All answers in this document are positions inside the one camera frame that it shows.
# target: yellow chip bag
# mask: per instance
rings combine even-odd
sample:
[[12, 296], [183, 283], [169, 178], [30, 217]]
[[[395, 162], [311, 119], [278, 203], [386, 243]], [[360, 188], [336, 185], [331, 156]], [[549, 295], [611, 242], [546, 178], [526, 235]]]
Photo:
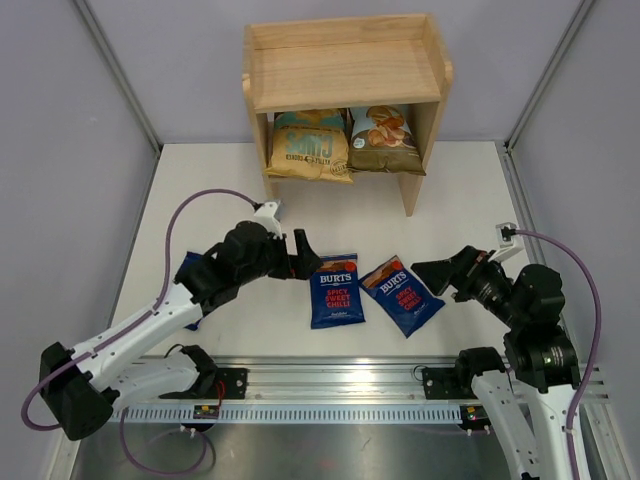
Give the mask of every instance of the yellow chip bag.
[[277, 113], [269, 175], [353, 183], [347, 169], [346, 110]]

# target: metal floor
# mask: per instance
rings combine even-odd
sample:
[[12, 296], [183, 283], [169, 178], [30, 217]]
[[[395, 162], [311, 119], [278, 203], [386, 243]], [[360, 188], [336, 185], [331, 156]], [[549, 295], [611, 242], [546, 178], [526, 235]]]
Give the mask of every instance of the metal floor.
[[[129, 424], [129, 448], [149, 467], [181, 470], [200, 453], [200, 441], [175, 434], [140, 451], [171, 425]], [[438, 425], [241, 425], [208, 432], [217, 453], [211, 469], [190, 479], [216, 480], [501, 480], [508, 470], [495, 435], [471, 438]], [[211, 466], [207, 455], [205, 466]], [[71, 479], [144, 480], [124, 460], [117, 424], [82, 442]]]

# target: gray wall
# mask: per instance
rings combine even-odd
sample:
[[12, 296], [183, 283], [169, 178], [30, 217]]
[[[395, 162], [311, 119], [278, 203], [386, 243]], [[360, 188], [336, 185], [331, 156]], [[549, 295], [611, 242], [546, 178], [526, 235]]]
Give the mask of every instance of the gray wall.
[[[598, 362], [626, 446], [636, 453], [640, 416], [640, 3], [599, 2], [524, 137], [516, 161], [537, 228], [575, 248], [601, 290]], [[593, 304], [579, 270], [547, 250], [564, 274], [567, 320], [585, 352]]]
[[0, 65], [0, 465], [33, 480], [55, 438], [20, 421], [40, 352], [106, 326], [155, 162], [68, 1], [1, 2]]
[[456, 68], [441, 138], [504, 139], [579, 0], [91, 0], [161, 140], [251, 138], [247, 23], [434, 12]]

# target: white table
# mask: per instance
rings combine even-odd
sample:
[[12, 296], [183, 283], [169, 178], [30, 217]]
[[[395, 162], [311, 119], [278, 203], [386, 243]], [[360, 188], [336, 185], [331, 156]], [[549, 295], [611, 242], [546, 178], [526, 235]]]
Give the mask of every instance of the white table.
[[[516, 221], [496, 148], [490, 142], [438, 142], [415, 214], [406, 218], [392, 175], [358, 175], [356, 185], [290, 181], [281, 184], [283, 229], [304, 228], [319, 255], [356, 252], [360, 276], [397, 254], [406, 266], [457, 253], [465, 245], [497, 247], [495, 225]], [[190, 194], [223, 187], [263, 200], [252, 144], [166, 145], [158, 165], [127, 269], [113, 323], [151, 301], [163, 272], [164, 236], [169, 218]], [[187, 250], [204, 252], [252, 209], [230, 196], [193, 202], [174, 230], [172, 271]], [[524, 252], [505, 264], [517, 275]], [[214, 356], [451, 356], [461, 349], [493, 346], [503, 351], [506, 328], [475, 302], [447, 305], [405, 339], [398, 327], [362, 292], [366, 323], [311, 330], [308, 282], [260, 279], [241, 288], [238, 298], [203, 320], [198, 332], [181, 330], [149, 354], [174, 343], [199, 344]]]

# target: green and brown chip bag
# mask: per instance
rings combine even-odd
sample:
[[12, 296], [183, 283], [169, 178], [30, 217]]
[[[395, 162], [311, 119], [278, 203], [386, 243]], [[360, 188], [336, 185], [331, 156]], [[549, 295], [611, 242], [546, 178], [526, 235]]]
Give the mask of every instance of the green and brown chip bag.
[[406, 122], [406, 105], [351, 109], [349, 168], [356, 171], [424, 175], [422, 159]]
[[346, 111], [338, 108], [278, 113], [269, 175], [353, 183], [347, 169]]

